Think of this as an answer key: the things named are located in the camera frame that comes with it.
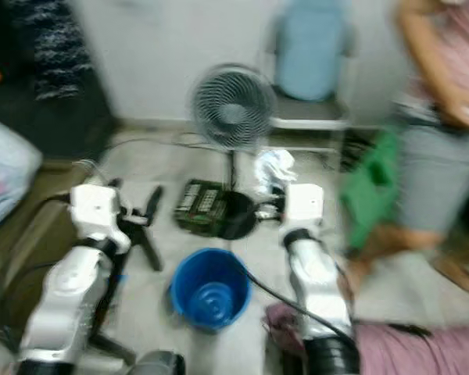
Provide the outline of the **black white patterned cloth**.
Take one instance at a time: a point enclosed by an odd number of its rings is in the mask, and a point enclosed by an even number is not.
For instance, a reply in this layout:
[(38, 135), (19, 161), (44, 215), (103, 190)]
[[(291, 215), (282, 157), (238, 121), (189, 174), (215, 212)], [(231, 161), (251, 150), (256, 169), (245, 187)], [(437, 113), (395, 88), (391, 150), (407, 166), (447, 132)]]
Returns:
[(2, 0), (30, 50), (38, 100), (81, 93), (82, 75), (94, 66), (69, 0)]

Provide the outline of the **black electronic box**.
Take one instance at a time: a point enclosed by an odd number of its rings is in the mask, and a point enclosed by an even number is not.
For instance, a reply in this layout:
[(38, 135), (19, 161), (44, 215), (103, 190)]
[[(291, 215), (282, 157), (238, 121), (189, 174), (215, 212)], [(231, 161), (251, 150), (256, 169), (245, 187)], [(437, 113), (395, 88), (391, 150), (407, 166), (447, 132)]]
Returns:
[(213, 238), (220, 234), (226, 211), (223, 183), (192, 179), (182, 189), (173, 218), (178, 228)]

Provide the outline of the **light blue chair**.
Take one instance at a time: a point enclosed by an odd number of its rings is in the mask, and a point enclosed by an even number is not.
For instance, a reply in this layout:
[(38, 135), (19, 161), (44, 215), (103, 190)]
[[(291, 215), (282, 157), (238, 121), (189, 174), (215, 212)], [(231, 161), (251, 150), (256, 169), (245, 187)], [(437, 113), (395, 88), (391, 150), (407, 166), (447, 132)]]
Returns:
[(338, 152), (350, 125), (349, 61), (355, 42), (345, 0), (287, 0), (270, 29), (267, 54), (273, 63), (277, 98), (275, 125), (281, 130), (323, 132)]

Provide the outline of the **grey pedestal fan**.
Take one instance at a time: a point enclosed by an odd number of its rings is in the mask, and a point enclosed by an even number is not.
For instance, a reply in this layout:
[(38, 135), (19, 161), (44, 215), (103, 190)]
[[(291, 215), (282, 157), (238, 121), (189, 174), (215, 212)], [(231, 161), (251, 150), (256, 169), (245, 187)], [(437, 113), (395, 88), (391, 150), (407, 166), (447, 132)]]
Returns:
[(199, 135), (227, 158), (225, 217), (219, 237), (244, 238), (256, 225), (256, 204), (237, 191), (238, 153), (257, 150), (273, 129), (275, 96), (266, 77), (238, 63), (213, 66), (202, 75), (191, 96), (192, 120)]

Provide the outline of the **white printed plastic bag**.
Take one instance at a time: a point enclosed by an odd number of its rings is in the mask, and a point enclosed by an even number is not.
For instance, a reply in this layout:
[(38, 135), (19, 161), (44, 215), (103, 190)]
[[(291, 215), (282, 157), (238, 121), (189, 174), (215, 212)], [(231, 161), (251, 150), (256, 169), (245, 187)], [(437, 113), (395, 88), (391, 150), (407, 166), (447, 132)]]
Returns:
[(0, 223), (23, 200), (41, 161), (37, 148), (0, 122)]

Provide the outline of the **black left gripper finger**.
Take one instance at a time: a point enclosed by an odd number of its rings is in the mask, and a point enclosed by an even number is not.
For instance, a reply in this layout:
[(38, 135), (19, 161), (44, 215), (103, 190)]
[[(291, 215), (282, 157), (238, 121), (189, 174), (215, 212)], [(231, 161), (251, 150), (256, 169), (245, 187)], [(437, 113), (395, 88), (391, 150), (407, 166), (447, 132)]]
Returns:
[(148, 260), (150, 268), (155, 272), (163, 271), (163, 261), (160, 257), (159, 251), (155, 247), (155, 243), (149, 237), (148, 231), (145, 228), (137, 229), (137, 246), (145, 254), (146, 260)]
[(156, 189), (152, 190), (149, 199), (146, 200), (145, 210), (142, 213), (144, 218), (144, 226), (150, 227), (155, 222), (157, 211), (159, 211), (160, 200), (162, 200), (164, 193), (164, 186), (156, 186)]

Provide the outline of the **person in grey shorts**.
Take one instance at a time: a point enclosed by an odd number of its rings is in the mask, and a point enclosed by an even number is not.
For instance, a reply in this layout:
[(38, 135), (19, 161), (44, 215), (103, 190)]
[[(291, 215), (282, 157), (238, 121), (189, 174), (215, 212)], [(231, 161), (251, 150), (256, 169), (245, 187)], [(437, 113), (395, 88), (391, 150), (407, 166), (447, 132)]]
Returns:
[(469, 293), (469, 257), (442, 247), (469, 200), (469, 0), (399, 0), (396, 24), (414, 65), (396, 103), (398, 195), (339, 284), (356, 292), (378, 260), (435, 250), (432, 267)]

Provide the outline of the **blue plastic bucket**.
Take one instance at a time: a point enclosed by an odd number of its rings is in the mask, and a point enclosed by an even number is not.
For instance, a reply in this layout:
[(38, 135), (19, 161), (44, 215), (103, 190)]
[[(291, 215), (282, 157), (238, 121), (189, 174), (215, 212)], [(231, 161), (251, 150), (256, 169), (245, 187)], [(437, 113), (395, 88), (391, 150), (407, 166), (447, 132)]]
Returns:
[(171, 277), (171, 307), (192, 327), (217, 333), (241, 317), (253, 282), (241, 258), (221, 248), (202, 248), (181, 261)]

